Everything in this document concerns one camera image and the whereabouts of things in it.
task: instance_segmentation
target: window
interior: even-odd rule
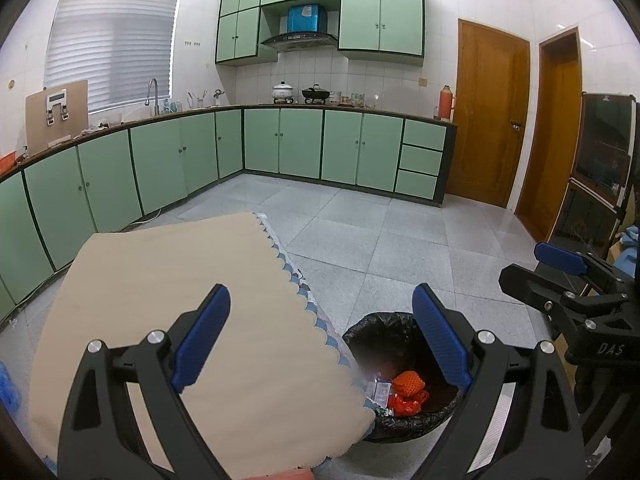
[[[178,0],[60,0],[45,85],[89,81],[89,111],[143,101],[149,80],[171,93]]]

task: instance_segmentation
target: lower cabinet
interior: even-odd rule
[[[21,301],[52,275],[53,269],[33,223],[21,173],[0,184],[0,204],[0,277],[12,298]],[[0,317],[2,289],[0,283]]]
[[[322,110],[280,110],[280,173],[320,178]]]
[[[278,173],[280,110],[244,111],[244,167]]]
[[[127,130],[80,144],[78,155],[99,233],[119,231],[142,216]]]
[[[192,193],[218,179],[216,123],[213,114],[183,117],[179,121],[184,180],[187,193]]]
[[[242,170],[242,110],[216,112],[216,147],[220,178]]]
[[[356,176],[358,186],[394,190],[401,138],[401,118],[364,114]]]
[[[131,146],[144,214],[187,196],[179,120],[132,128]]]
[[[324,113],[323,180],[356,183],[361,126],[362,114],[334,110]]]
[[[60,269],[95,233],[78,151],[74,147],[48,156],[26,168],[24,175],[42,238],[56,270]]]

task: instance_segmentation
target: wooden board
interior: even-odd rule
[[[69,118],[63,121],[60,117],[60,106],[53,110],[54,123],[47,125],[45,102],[47,96],[66,89],[66,107]],[[33,156],[49,147],[54,140],[71,136],[73,139],[82,130],[89,127],[89,111],[87,106],[88,83],[74,81],[65,85],[47,88],[37,94],[29,95],[24,100],[24,124],[27,137],[27,152]]]

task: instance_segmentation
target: white pot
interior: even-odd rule
[[[293,86],[282,81],[279,85],[273,87],[271,96],[274,99],[293,99]]]

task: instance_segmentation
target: black garbage bag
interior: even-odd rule
[[[406,442],[433,431],[447,420],[461,395],[442,375],[414,315],[408,312],[367,314],[342,336],[361,368],[382,371],[393,379],[414,370],[426,384],[429,399],[420,413],[396,417],[376,415],[369,442]]]

